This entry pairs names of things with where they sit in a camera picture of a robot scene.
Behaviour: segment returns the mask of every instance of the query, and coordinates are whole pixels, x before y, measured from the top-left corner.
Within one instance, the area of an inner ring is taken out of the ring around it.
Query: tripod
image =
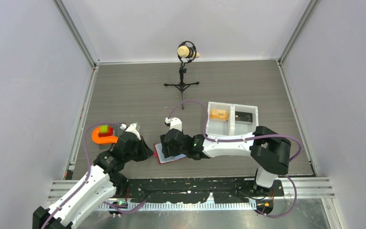
[[[186,73],[187,69],[184,68],[184,64],[180,66],[179,74],[180,74],[180,83],[179,84],[167,84],[164,83],[165,86],[175,86],[177,89],[179,89],[181,95],[182,95],[182,102],[183,102],[183,92],[189,88],[191,85],[198,85],[200,82],[195,83],[184,83],[183,82],[183,75]]]

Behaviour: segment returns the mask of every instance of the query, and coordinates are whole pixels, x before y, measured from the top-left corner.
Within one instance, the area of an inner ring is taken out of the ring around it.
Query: microphone
[[[194,50],[191,47],[180,46],[177,49],[177,54],[182,58],[199,58],[200,54],[197,52],[196,56],[194,56]]]

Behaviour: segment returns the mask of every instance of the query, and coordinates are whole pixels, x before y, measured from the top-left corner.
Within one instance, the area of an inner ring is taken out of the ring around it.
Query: white box
[[[210,119],[210,111],[212,109],[228,111],[228,121]],[[235,111],[252,113],[252,124],[235,121]],[[257,106],[248,106],[240,104],[225,104],[217,102],[208,102],[208,121],[205,128],[205,133],[211,136],[234,136],[244,135],[254,132],[259,125],[259,114]]]
[[[259,112],[257,111],[257,106],[247,106],[247,105],[240,105],[240,104],[233,104],[234,112],[234,135],[244,135],[247,133],[254,132],[256,127],[259,125]],[[247,112],[252,113],[253,122],[252,124],[246,124],[243,122],[235,121],[235,112]]]
[[[210,119],[210,111],[212,109],[228,111],[228,121],[213,120]],[[205,133],[211,136],[228,136],[234,134],[234,116],[233,116],[233,105],[208,102],[208,121],[205,128]]]

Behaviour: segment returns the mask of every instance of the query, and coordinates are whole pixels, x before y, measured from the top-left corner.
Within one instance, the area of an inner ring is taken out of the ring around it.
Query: robotic arm
[[[250,141],[218,142],[205,139],[202,134],[193,137],[182,131],[182,122],[179,118],[166,118],[166,125],[170,130],[161,135],[162,151],[165,155],[177,156],[184,154],[188,158],[201,160],[216,156],[250,156],[260,167],[255,175],[254,189],[268,191],[278,175],[288,173],[291,142],[285,138],[264,138]],[[264,126],[258,126],[253,133],[237,136],[211,137],[218,140],[246,139],[253,136],[276,134]]]
[[[125,163],[131,160],[143,161],[153,155],[138,131],[139,125],[131,124],[117,143],[97,156],[90,172],[61,199],[48,209],[39,207],[34,211],[32,228],[41,229],[51,215],[52,219],[46,229],[77,228],[102,202],[116,194],[123,194],[128,187],[127,178],[120,173]]]

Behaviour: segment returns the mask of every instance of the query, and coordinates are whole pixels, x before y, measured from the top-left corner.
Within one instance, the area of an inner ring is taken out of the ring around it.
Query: black tripod
[[[190,43],[192,45],[192,47],[189,47],[187,46],[186,43]],[[195,48],[195,45],[192,43],[192,42],[189,42],[189,41],[185,41],[185,42],[182,42],[180,46],[186,46],[189,48],[190,50],[190,53],[187,57],[185,57],[187,59],[187,62],[183,62],[182,61],[182,58],[177,55],[177,57],[179,57],[179,60],[181,62],[180,64],[180,69],[179,69],[179,75],[180,75],[180,83],[178,84],[168,84],[168,83],[164,83],[165,86],[175,86],[177,89],[179,89],[181,95],[182,95],[182,102],[183,102],[183,92],[189,88],[191,85],[198,85],[200,84],[200,82],[195,82],[195,83],[184,83],[183,82],[183,75],[186,73],[187,69],[184,68],[184,66],[187,64],[187,63],[191,63],[194,59],[195,59],[195,56],[197,54],[197,51],[196,51],[196,48]]]

